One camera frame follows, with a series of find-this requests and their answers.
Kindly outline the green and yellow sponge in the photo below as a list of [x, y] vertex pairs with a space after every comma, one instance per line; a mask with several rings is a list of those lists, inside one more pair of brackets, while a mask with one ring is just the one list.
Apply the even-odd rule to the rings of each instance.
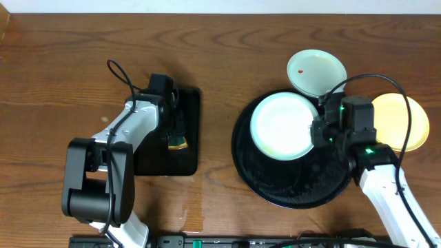
[[168, 150], [180, 150], [188, 147], [184, 136], [173, 136], [168, 140]]

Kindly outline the light blue plate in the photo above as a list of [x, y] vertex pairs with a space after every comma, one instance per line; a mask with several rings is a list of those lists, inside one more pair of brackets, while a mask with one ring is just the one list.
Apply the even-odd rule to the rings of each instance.
[[322, 50], [302, 50], [287, 63], [291, 84], [304, 95], [318, 98], [347, 79], [344, 65]]
[[316, 117], [316, 107], [305, 97], [293, 92], [271, 94], [252, 112], [251, 138], [264, 155], [292, 161], [314, 148], [310, 127]]

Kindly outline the yellow plate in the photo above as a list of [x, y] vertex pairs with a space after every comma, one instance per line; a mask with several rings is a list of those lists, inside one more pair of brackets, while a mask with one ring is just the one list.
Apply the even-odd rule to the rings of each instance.
[[[429, 135], [429, 119], [424, 109], [410, 97], [407, 98], [411, 108], [411, 132], [406, 151], [418, 149]], [[407, 105], [401, 94], [388, 93], [375, 98], [374, 127], [376, 139], [389, 145], [394, 151], [401, 151], [408, 128]]]

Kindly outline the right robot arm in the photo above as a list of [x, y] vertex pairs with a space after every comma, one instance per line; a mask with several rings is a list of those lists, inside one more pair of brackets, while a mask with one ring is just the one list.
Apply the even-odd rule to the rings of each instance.
[[324, 113], [310, 127], [315, 147], [331, 147], [344, 170], [375, 207], [393, 244], [439, 247], [432, 227], [407, 186], [398, 157], [376, 140], [371, 99], [326, 93], [318, 99]]

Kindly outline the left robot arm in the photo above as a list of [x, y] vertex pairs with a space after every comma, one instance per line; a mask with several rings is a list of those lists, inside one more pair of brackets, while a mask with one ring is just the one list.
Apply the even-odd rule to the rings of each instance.
[[177, 97], [173, 80], [152, 74], [123, 111], [92, 138], [73, 138], [67, 148], [61, 209], [89, 224], [114, 247], [145, 247], [149, 229], [133, 211], [134, 153], [170, 117]]

